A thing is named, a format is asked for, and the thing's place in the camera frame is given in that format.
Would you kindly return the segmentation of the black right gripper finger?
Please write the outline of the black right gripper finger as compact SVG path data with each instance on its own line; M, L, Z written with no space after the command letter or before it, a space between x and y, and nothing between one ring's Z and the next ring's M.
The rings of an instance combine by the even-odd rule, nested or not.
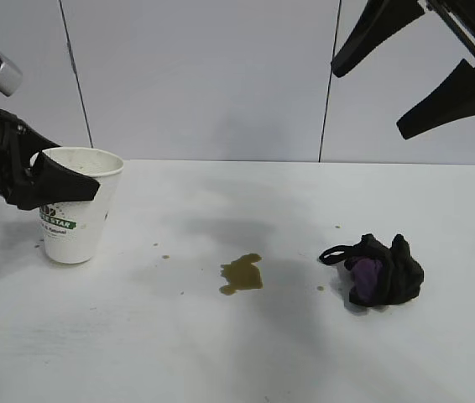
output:
M403 139L475 116L475 67L461 60L449 76L396 123Z
M416 0L367 1L352 32L331 61L334 76L345 76L385 40L424 14Z

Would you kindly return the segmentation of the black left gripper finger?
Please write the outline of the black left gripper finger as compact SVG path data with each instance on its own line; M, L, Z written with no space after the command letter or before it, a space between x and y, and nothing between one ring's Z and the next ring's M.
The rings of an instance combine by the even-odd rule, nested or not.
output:
M39 151L33 165L19 153L11 157L12 180L8 203L18 209L36 209L58 202L93 201L100 184L97 180L65 168Z
M45 149L59 147L57 143L40 135L25 123L17 123L14 133L21 166L29 166L34 154Z

